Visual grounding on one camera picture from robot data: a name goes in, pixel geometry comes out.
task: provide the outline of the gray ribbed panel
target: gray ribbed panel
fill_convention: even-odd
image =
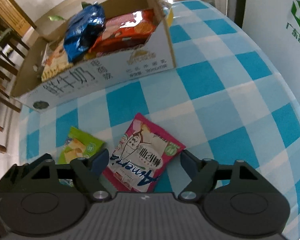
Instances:
[[[4,240],[30,240],[9,234]],[[70,230],[41,240],[235,240],[212,227],[197,206],[177,201],[171,193],[118,193],[107,203],[94,204]],[[279,235],[264,240],[284,240]]]

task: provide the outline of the silver screw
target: silver screw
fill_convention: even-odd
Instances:
[[[184,191],[181,193],[181,198],[185,200],[192,200],[195,199],[196,197],[197,197],[196,193],[192,191]]]
[[[109,196],[109,193],[103,190],[99,190],[95,193],[93,193],[93,197],[97,200],[103,200],[106,199]]]

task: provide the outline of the checkered tablecloth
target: checkered tablecloth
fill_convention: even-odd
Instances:
[[[173,5],[177,68],[120,83],[43,114],[20,115],[20,162],[57,157],[70,126],[111,152],[138,112],[198,158],[247,161],[289,200],[284,234],[300,237],[300,106],[261,49],[231,20],[199,0]],[[156,191],[178,194],[190,178],[175,158]]]

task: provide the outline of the green snack package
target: green snack package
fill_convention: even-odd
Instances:
[[[61,151],[58,164],[70,163],[71,160],[78,157],[90,158],[101,149],[103,143],[104,141],[72,126]]]

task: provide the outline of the blue snack package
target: blue snack package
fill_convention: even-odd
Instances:
[[[71,18],[63,43],[70,63],[94,44],[104,29],[105,19],[103,7],[98,3],[85,7]]]

